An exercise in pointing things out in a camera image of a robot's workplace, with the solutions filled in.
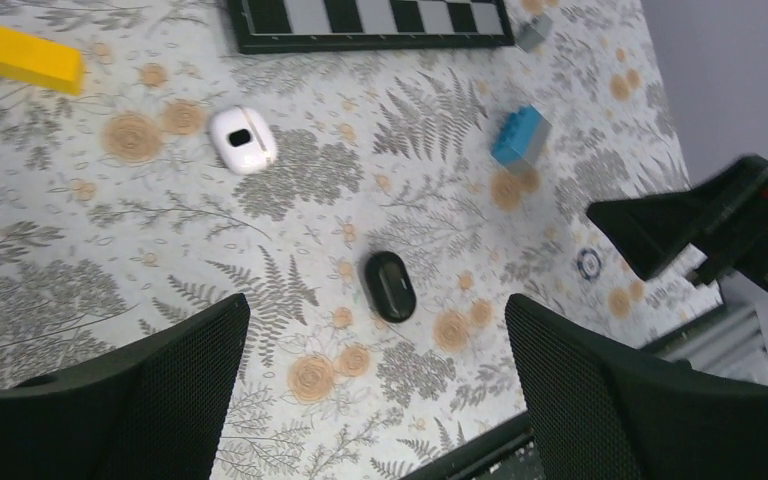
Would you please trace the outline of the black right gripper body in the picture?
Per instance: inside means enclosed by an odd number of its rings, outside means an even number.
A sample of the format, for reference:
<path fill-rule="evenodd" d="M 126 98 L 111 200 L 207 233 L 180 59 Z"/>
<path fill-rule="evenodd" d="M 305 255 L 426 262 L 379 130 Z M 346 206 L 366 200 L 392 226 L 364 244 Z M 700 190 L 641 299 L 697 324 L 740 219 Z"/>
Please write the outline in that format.
<path fill-rule="evenodd" d="M 643 280 L 689 246 L 706 257 L 695 282 L 729 270 L 760 276 L 768 269 L 768 160 L 746 155 L 688 190 L 594 202 L 586 216 Z"/>

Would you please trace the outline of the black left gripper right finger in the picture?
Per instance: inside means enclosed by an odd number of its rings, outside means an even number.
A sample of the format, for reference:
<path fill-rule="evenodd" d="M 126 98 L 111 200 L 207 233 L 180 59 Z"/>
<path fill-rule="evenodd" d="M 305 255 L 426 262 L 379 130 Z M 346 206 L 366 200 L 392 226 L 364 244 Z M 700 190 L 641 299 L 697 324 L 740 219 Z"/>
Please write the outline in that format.
<path fill-rule="evenodd" d="M 522 295 L 505 321 L 549 479 L 768 479 L 768 386 L 671 363 Z"/>

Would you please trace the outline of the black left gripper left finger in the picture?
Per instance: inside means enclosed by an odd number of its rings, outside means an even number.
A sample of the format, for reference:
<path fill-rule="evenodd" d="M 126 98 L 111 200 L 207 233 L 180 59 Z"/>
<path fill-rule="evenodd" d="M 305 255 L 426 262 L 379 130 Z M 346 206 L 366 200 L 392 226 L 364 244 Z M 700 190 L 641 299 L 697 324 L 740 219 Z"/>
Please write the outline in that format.
<path fill-rule="evenodd" d="M 0 479 L 206 479 L 250 308 L 231 295 L 156 334 L 0 389 Z"/>

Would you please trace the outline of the black oval earbud case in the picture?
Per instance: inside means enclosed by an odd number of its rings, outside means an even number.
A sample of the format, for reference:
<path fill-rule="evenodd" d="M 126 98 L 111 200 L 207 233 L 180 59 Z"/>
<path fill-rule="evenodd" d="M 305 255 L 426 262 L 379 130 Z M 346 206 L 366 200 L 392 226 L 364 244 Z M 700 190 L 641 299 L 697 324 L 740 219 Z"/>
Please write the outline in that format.
<path fill-rule="evenodd" d="M 413 316 L 417 294 L 399 255 L 391 251 L 371 253 L 362 273 L 371 308 L 385 322 L 399 324 Z"/>

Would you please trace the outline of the white earbud charging case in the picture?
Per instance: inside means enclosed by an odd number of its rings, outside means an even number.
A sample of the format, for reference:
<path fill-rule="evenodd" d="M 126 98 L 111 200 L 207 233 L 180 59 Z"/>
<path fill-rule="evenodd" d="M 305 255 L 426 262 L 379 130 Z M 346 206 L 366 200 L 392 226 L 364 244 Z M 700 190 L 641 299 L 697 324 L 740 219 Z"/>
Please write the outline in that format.
<path fill-rule="evenodd" d="M 249 175 L 272 165 L 278 146 L 269 124 L 256 110 L 234 106 L 215 114 L 208 132 L 218 157 L 237 175 Z"/>

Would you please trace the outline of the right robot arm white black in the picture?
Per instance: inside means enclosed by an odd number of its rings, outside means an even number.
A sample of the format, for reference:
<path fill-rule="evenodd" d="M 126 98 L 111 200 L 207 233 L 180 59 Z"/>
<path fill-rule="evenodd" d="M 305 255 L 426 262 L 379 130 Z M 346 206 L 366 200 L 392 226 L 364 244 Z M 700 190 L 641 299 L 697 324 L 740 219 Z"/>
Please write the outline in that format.
<path fill-rule="evenodd" d="M 587 218 L 642 280 L 659 276 L 688 246 L 705 260 L 686 278 L 709 285 L 736 271 L 768 293 L 768 160 L 738 158 L 685 191 L 594 202 Z"/>

